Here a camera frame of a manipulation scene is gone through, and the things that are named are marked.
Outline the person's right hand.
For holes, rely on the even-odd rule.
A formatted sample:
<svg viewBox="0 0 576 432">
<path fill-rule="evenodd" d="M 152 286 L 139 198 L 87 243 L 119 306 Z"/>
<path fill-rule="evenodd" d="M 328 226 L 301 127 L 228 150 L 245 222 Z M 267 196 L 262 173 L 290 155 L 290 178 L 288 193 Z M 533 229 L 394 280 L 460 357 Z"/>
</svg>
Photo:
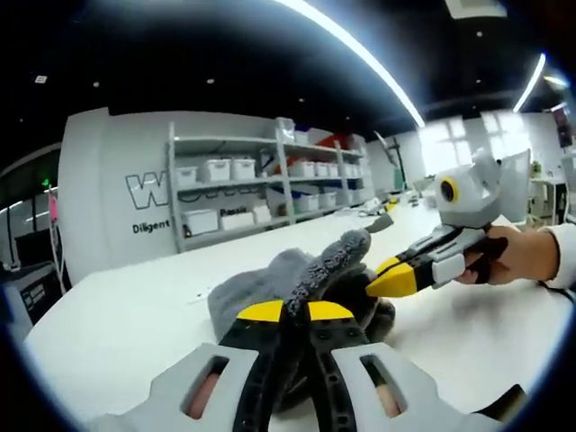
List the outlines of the person's right hand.
<svg viewBox="0 0 576 432">
<path fill-rule="evenodd" d="M 507 226 L 492 226 L 487 238 L 507 247 L 490 263 L 488 272 L 479 274 L 473 266 L 482 260 L 483 253 L 471 249 L 465 256 L 466 268 L 456 278 L 462 284 L 509 284 L 518 279 L 538 282 L 553 280 L 560 267 L 560 252 L 550 230 L 520 231 Z"/>
</svg>

